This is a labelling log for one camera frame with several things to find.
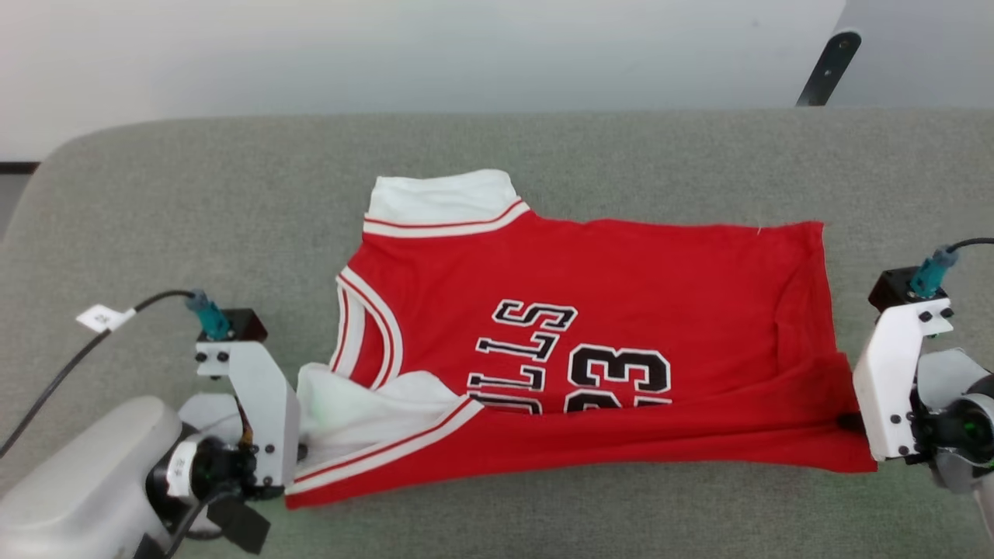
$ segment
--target cable connector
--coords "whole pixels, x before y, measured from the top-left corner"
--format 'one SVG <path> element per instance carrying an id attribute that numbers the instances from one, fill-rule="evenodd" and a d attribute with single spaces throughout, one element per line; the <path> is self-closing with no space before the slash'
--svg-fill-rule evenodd
<path id="1" fill-rule="evenodd" d="M 207 337 L 212 340 L 227 339 L 232 324 L 228 322 L 218 306 L 207 298 L 207 294 L 202 289 L 191 289 L 191 293 L 193 297 L 187 299 L 187 308 L 197 313 Z"/>
<path id="2" fill-rule="evenodd" d="M 911 278 L 911 290 L 921 298 L 931 298 L 942 286 L 945 273 L 949 271 L 959 255 L 956 251 L 950 251 L 949 247 L 939 247 L 931 256 L 925 259 L 918 271 Z"/>

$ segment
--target white fabric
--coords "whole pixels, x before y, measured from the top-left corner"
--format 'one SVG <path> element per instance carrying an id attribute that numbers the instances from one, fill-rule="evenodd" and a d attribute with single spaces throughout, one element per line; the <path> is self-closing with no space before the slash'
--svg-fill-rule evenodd
<path id="1" fill-rule="evenodd" d="M 379 177 L 366 217 L 399 225 L 490 221 L 517 200 L 511 177 L 496 169 L 432 179 Z"/>
<path id="2" fill-rule="evenodd" d="M 300 442 L 308 449 L 298 473 L 425 430 L 463 398 L 434 375 L 415 371 L 370 390 L 310 363 L 297 377 Z"/>

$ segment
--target gray metal part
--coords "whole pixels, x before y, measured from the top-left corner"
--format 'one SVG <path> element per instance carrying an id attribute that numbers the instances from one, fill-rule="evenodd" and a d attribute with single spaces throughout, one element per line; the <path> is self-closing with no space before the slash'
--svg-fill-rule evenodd
<path id="1" fill-rule="evenodd" d="M 196 394 L 179 410 L 183 423 L 198 432 L 237 445 L 242 438 L 242 414 L 231 394 Z"/>
<path id="2" fill-rule="evenodd" d="M 926 353 L 918 358 L 918 396 L 930 410 L 943 410 L 988 374 L 962 349 Z"/>
<path id="3" fill-rule="evenodd" d="M 973 490 L 976 481 L 973 478 L 973 464 L 964 457 L 950 452 L 940 452 L 935 455 L 935 467 L 941 479 L 940 485 L 959 494 Z"/>

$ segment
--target tag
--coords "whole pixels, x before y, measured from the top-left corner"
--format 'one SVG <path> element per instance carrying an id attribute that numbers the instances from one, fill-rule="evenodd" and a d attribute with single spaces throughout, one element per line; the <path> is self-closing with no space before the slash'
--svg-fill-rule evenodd
<path id="1" fill-rule="evenodd" d="M 127 322 L 135 315 L 132 308 L 126 312 L 117 312 L 112 308 L 107 308 L 102 304 L 95 304 L 86 312 L 76 317 L 76 320 L 94 332 L 100 333 L 104 330 L 116 330 L 121 324 Z"/>

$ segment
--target gray fabric surface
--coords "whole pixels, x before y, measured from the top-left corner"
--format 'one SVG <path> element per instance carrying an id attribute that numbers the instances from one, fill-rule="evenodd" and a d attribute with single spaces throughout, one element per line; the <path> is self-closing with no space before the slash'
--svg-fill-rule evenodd
<path id="1" fill-rule="evenodd" d="M 969 110 L 273 117 L 101 132 L 42 165 L 0 249 L 0 434 L 88 340 L 73 317 L 95 302 L 127 308 L 159 289 L 202 286 L 222 305 L 260 313 L 287 374 L 326 361 L 332 279 L 359 244 L 381 174 L 504 169 L 556 218 L 824 220 L 839 343 L 855 359 L 881 270 L 994 233 L 992 147 L 994 111 Z M 994 250 L 964 250 L 947 283 L 957 330 L 930 345 L 994 363 L 992 269 Z M 715 296 L 734 304 L 747 293 L 729 271 L 728 291 Z M 111 336 L 0 464 L 0 491 L 128 397 L 178 406 L 224 388 L 194 374 L 196 333 L 173 302 Z M 588 466 L 259 509 L 273 521 L 264 555 L 273 559 L 994 557 L 970 499 L 903 464 L 852 476 Z M 180 556 L 243 555 L 188 542 Z"/>

